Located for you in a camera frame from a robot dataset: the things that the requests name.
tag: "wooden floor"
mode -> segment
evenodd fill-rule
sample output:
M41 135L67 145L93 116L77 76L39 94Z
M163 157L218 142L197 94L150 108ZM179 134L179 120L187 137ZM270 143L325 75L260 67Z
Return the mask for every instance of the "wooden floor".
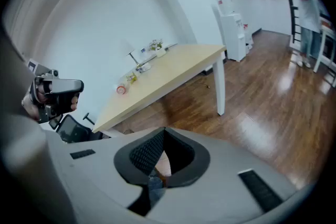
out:
M200 74L116 129L171 126L228 140L267 161L298 188L313 182L334 137L334 75L324 65L318 73L299 68L289 36L261 31L254 42L243 61L224 65L223 116L217 114L213 74Z

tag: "sneaker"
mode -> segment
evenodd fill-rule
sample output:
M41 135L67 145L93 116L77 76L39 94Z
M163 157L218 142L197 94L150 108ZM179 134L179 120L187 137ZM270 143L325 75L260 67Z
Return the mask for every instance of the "sneaker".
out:
M304 65L305 65L307 68L310 68L310 67L311 67L308 58L304 58L304 59L303 59L303 62L304 62Z
M300 55L297 56L296 63L298 64L299 67L302 67L302 57Z

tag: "jeans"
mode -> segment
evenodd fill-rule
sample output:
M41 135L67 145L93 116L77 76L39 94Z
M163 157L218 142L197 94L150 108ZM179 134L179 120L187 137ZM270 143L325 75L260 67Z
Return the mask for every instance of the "jeans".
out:
M301 52L314 58L319 56L321 34L301 27Z

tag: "black slot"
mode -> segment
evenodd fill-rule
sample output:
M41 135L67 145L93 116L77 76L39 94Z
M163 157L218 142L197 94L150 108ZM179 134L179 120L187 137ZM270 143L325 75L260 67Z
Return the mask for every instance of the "black slot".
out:
M79 158L92 155L94 153L95 153L94 150L85 150L85 151L78 151L78 152L70 153L70 155L73 159L79 159Z
M283 202L253 170L239 173L238 176L264 212L276 208Z

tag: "hand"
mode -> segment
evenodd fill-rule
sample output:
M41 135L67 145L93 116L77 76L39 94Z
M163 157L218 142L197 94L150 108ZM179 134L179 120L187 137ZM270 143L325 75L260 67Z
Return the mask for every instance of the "hand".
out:
M50 84L49 85L49 89L50 91L52 90L53 86ZM48 102L48 98L46 98L44 96L45 92L43 89L43 85L40 84L37 88L37 98L42 102L42 103L47 103ZM77 103L78 103L78 97L74 96L71 99L71 110L74 111L77 109ZM35 121L39 121L40 120L40 116L38 113L38 107L36 105L33 104L32 100L30 99L30 93L28 91L28 93L25 95L25 97L22 100L22 105L23 107L26 109L27 113L30 115L30 117L35 120Z

